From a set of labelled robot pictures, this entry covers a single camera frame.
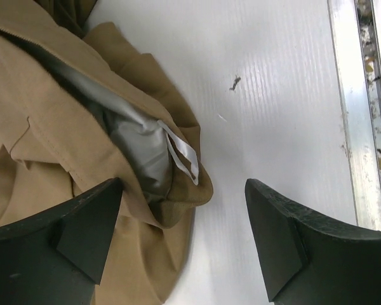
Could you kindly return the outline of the brown pleated skirt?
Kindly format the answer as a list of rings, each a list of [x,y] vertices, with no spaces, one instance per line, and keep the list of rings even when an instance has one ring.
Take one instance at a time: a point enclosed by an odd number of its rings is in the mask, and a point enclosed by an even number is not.
[[[163,304],[213,186],[200,125],[149,53],[84,24],[94,1],[0,1],[0,227],[123,184],[90,304]]]

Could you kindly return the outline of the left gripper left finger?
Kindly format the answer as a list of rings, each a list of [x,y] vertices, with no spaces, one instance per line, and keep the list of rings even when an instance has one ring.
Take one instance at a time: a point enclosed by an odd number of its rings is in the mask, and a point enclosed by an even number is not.
[[[0,227],[0,304],[90,304],[119,212],[123,183]]]

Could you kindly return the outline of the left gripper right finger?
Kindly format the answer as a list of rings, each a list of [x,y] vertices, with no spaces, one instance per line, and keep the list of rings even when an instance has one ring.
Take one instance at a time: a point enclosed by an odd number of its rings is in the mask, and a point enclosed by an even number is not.
[[[274,304],[381,304],[381,231],[336,220],[257,179],[246,206]]]

